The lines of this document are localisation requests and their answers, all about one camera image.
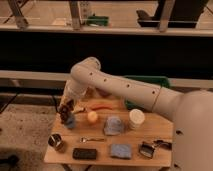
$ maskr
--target floor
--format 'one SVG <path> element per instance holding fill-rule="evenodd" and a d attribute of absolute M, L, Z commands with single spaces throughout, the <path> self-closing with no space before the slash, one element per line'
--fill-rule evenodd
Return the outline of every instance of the floor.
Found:
<path fill-rule="evenodd" d="M 54 96 L 57 103 L 59 96 Z M 20 158 L 18 166 L 10 169 L 0 165 L 1 171 L 63 171 L 59 164 L 43 162 L 56 109 L 52 95 L 0 93 L 0 158 L 15 154 Z M 74 171 L 87 166 L 72 165 Z M 156 171 L 151 167 L 93 166 L 91 171 Z"/>
<path fill-rule="evenodd" d="M 156 1 L 133 1 L 133 2 L 90 2 L 90 14 L 109 17 L 109 27 L 116 28 L 136 28 L 137 23 L 136 10 L 143 9 L 150 16 L 156 10 Z M 30 25 L 50 26 L 60 25 L 68 26 L 71 22 L 70 8 L 66 1 L 29 1 L 22 12 Z M 7 1 L 0 1 L 0 23 L 3 23 L 11 10 Z M 14 18 L 10 18 L 6 24 L 14 24 Z M 200 16 L 196 29 L 213 29 L 213 0 L 209 0 L 204 8 L 204 13 Z"/>

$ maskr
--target cable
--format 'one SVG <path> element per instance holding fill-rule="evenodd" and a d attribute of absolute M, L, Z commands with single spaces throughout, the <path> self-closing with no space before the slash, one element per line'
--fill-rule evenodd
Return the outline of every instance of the cable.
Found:
<path fill-rule="evenodd" d="M 206 5 L 206 8 L 209 10 L 209 12 L 213 15 L 213 11 L 211 10 L 211 8 L 209 8 L 207 5 Z"/>
<path fill-rule="evenodd" d="M 92 167 L 92 165 L 87 166 L 84 171 L 88 171 L 91 167 Z"/>
<path fill-rule="evenodd" d="M 52 99 L 53 99 L 53 102 L 54 102 L 55 111 L 56 111 L 56 113 L 58 113 L 58 104 L 57 104 L 57 100 L 56 100 L 54 95 L 52 95 Z"/>
<path fill-rule="evenodd" d="M 19 94 L 19 93 L 16 93 L 16 95 L 13 96 L 13 97 L 8 101 L 8 103 L 7 103 L 4 107 L 1 108 L 0 114 L 2 114 L 2 113 L 4 112 L 4 110 L 7 108 L 7 106 L 8 106 L 10 103 L 12 103 L 12 101 L 18 96 L 18 94 Z"/>

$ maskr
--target blue cloth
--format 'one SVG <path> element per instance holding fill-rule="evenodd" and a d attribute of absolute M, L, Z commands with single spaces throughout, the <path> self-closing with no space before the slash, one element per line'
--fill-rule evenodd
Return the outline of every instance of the blue cloth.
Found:
<path fill-rule="evenodd" d="M 75 127 L 75 115 L 71 114 L 67 119 L 66 123 L 64 124 L 68 129 L 72 129 Z"/>
<path fill-rule="evenodd" d="M 121 159 L 131 159 L 132 149 L 129 144 L 112 144 L 110 156 Z"/>

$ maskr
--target tiled floor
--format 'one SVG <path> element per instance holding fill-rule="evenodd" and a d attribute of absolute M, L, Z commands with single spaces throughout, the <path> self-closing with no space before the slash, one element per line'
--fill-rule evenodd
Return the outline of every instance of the tiled floor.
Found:
<path fill-rule="evenodd" d="M 143 9 L 150 16 L 156 10 L 156 1 L 133 2 L 91 2 L 91 11 L 98 16 L 108 16 L 110 27 L 139 27 L 136 10 Z M 204 13 L 201 15 L 197 29 L 213 29 L 213 0 L 209 0 Z M 64 25 L 71 23 L 68 2 L 59 1 L 29 1 L 22 12 L 31 25 Z M 6 1 L 0 1 L 0 23 L 11 14 Z M 14 24 L 13 18 L 8 24 Z"/>

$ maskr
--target green object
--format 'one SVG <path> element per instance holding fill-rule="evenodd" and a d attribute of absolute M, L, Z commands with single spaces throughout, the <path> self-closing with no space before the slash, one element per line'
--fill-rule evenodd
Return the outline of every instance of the green object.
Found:
<path fill-rule="evenodd" d="M 170 88 L 169 80 L 165 76 L 125 75 L 124 77 L 132 79 L 132 80 L 136 80 L 136 81 L 142 81 L 142 82 L 146 82 L 146 83 L 157 84 L 157 85 L 160 85 L 162 87 Z M 125 106 L 128 110 L 143 109 L 142 107 L 137 106 L 137 105 L 135 105 L 134 103 L 132 103 L 128 100 L 125 100 L 124 103 L 125 103 Z"/>
<path fill-rule="evenodd" d="M 86 25 L 97 25 L 97 26 L 107 26 L 109 17 L 106 16 L 89 16 L 86 21 Z"/>

